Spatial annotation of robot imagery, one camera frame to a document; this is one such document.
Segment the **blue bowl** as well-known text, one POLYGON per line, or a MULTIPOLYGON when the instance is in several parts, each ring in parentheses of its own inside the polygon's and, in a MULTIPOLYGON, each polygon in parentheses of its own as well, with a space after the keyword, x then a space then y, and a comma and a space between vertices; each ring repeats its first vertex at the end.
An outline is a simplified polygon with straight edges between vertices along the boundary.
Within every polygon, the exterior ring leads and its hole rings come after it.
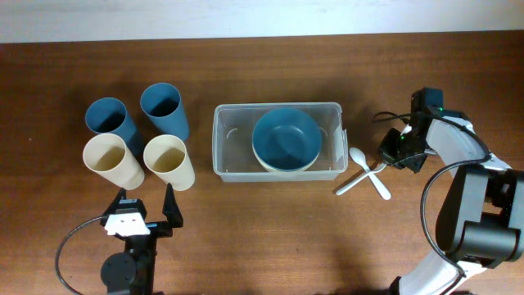
POLYGON ((251 144, 319 143, 323 142, 320 128, 312 116, 292 107, 274 109, 255 124, 251 144))

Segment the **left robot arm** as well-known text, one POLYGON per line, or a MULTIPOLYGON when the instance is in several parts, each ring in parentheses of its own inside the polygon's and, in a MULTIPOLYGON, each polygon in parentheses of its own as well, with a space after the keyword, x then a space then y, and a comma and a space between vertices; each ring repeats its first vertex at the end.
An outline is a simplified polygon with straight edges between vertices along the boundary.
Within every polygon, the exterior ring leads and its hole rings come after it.
POLYGON ((121 188, 102 215, 101 226, 109 236, 124 241, 124 250, 109 256, 101 268, 101 280, 109 294, 153 294, 156 245, 171 238, 173 229, 183 227, 183 217, 168 184, 162 221, 147 222, 147 210, 140 199, 128 199, 121 188))

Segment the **white plastic fork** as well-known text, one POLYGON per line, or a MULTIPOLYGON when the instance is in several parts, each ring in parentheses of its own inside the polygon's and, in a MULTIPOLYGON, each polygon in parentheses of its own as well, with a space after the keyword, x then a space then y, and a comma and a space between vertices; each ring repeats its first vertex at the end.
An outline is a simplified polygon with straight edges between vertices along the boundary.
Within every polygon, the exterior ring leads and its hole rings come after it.
POLYGON ((361 176, 359 176, 357 179, 351 181, 350 183, 348 183, 347 185, 345 185, 344 187, 338 189, 335 194, 336 195, 342 195, 343 193, 347 192, 349 189, 353 188, 358 182, 362 181, 363 179, 365 179, 366 177, 369 177, 370 175, 374 175, 376 173, 379 173, 381 172, 384 168, 386 167, 386 164, 385 163, 382 163, 381 165, 379 165, 377 168, 375 168, 374 170, 370 170, 369 172, 365 172, 364 174, 362 174, 361 176))

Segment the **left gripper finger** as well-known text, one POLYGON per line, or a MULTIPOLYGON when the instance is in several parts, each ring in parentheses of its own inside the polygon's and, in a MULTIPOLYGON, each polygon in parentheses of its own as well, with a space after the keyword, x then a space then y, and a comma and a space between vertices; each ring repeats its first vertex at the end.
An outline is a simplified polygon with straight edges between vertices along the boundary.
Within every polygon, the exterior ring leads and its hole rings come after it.
POLYGON ((120 201, 126 200, 126 190, 124 188, 121 188, 119 192, 117 193, 115 199, 111 202, 111 204, 106 208, 106 210, 102 213, 104 216, 109 216, 114 214, 120 205, 120 201))
POLYGON ((175 200, 172 184, 167 184, 162 214, 166 217, 171 228, 183 227, 183 216, 175 200))

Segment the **cream bowl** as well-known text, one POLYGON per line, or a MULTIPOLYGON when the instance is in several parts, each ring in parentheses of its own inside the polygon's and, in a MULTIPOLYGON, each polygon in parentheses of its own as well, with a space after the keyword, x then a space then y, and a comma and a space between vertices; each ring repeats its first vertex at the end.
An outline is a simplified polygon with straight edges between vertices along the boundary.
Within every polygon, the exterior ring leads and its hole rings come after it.
POLYGON ((299 172, 309 169, 318 159, 323 143, 251 144, 257 161, 270 172, 299 172))

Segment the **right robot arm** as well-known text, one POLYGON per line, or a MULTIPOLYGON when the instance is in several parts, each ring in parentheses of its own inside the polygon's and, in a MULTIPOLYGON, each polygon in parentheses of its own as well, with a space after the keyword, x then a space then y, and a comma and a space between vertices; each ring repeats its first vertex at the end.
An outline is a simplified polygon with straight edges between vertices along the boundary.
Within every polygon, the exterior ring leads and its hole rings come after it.
POLYGON ((429 152, 444 162, 425 184, 420 201, 422 231, 431 251, 410 273, 397 277, 390 294, 455 294, 474 275, 523 254, 523 173, 501 161, 476 135, 461 111, 446 110, 443 93, 422 88, 411 96, 406 126, 390 129, 378 152, 398 170, 418 173, 429 152), (436 220, 427 227, 426 203, 433 183, 453 177, 436 220))

